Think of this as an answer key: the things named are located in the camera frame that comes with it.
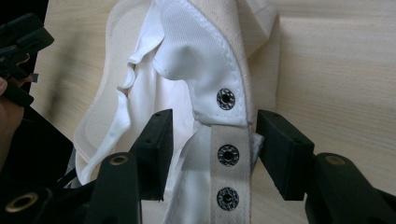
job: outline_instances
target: snap button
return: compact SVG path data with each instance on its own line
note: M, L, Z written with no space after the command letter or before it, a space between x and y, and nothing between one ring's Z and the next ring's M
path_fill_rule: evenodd
M231 145L222 146L218 152L218 159L225 166L234 166L239 161L239 151Z
M235 105L235 96L227 89L218 91L218 105L223 110L231 110Z
M224 188L218 192L218 205L225 211L232 211L239 204L239 196L236 190Z

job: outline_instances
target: white garment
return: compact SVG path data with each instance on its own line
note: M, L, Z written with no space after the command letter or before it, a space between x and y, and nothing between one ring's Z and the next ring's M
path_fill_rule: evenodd
M223 8L212 7L215 4ZM140 14L133 16L134 10L126 6L138 8ZM180 158L173 158L166 186L166 195L172 199L169 206L167 198L163 206L142 203L143 221L158 223L167 207L164 223L249 223L251 167L262 139L251 130L255 111L248 69L250 66L259 74L270 68L272 82L264 83L270 94L263 97L273 104L260 108L273 108L278 42L272 42L275 63L259 69L257 65L266 63L260 60L271 50L264 43L276 24L276 11L258 0L156 0L150 6L145 1L120 1L107 24L107 72L111 71L111 59L120 57L114 56L111 47L126 44L114 42L115 35L123 40L135 37L132 31L123 33L120 25L128 29L125 18L142 21L143 10L148 14L135 51L127 60L123 84L109 81L112 76L119 77L118 73L104 76L94 102L75 131L78 178L83 184L95 179L102 159L111 152L129 150L153 113L173 108L175 155L183 149ZM233 94L234 105L229 110L219 106L217 95L222 89ZM117 100L114 93L107 91L116 91ZM240 158L233 168L224 168L216 155L219 147L231 143L238 146ZM239 204L232 211L218 206L217 192L225 187L236 189L239 195ZM153 210L160 211L159 217L146 214Z

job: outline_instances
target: wooden table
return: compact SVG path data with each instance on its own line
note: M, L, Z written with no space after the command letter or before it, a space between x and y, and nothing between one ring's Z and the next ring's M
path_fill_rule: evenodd
M116 0L51 0L33 108L72 140L104 68L106 19ZM273 0L280 12L277 112L316 144L341 154L396 195L396 3ZM259 163L252 223L307 223L283 202Z

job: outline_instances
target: snap fastener strip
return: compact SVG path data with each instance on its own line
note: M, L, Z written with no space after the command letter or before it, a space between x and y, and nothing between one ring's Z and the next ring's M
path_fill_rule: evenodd
M225 211L232 211L239 204L239 196L236 190L224 188L218 192L218 205Z
M228 89L218 91L218 105L223 110L231 110L235 105L235 96Z
M239 151L232 145L225 145L219 149L219 162L225 166L234 166L239 161Z

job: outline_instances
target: folded fabric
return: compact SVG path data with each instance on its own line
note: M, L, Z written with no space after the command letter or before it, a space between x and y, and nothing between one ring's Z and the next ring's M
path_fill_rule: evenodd
M78 179L128 151L150 116L173 108L175 152L165 201L145 223L249 223L250 175L275 109L278 19L267 1L120 0L106 28L101 86L75 131Z

